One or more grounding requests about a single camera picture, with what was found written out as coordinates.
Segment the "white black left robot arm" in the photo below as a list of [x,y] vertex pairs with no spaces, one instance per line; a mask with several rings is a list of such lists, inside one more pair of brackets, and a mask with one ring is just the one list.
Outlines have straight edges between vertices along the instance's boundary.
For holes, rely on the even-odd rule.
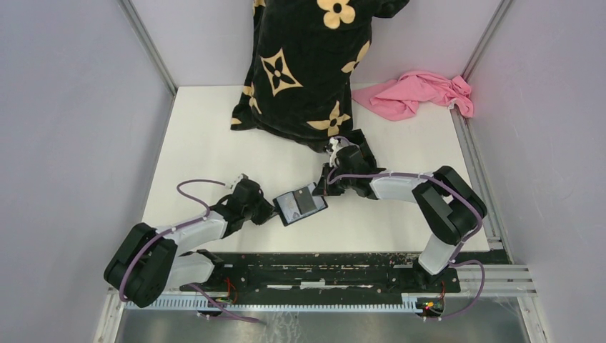
[[123,302],[148,307],[167,289],[201,284],[219,289],[225,280],[221,263],[203,244],[238,232],[246,222],[262,225],[277,214],[260,185],[245,175],[216,204],[201,214],[164,227],[134,225],[104,270],[103,278]]

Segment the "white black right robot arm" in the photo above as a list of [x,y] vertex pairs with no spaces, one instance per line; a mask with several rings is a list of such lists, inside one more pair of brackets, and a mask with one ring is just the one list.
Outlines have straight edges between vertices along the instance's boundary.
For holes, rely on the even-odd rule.
[[337,145],[330,149],[313,191],[334,197],[352,189],[362,198],[416,204],[431,231],[412,275],[416,288],[430,292],[442,281],[463,245],[482,228],[487,207],[451,166],[428,174],[389,171],[377,165],[368,148]]

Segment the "black plastic bin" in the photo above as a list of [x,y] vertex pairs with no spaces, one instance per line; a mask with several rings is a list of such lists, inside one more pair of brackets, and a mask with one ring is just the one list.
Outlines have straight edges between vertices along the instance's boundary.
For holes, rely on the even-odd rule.
[[354,129],[346,132],[338,138],[339,142],[345,145],[356,145],[358,146],[362,158],[371,167],[377,167],[377,161],[370,149],[370,146],[366,140],[366,137],[361,129]]

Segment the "dark grey credit card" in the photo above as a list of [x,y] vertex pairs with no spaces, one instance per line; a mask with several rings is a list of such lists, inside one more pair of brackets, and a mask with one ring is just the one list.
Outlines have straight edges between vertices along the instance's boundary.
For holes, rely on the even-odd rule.
[[319,206],[307,187],[294,191],[294,200],[301,215],[315,213],[319,210]]

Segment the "black leather card holder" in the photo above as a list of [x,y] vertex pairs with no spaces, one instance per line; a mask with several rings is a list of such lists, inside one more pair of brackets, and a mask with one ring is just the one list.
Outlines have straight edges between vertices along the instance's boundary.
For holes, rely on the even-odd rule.
[[284,227],[306,219],[328,208],[323,196],[313,195],[317,184],[312,182],[304,187],[286,192],[273,199],[274,207]]

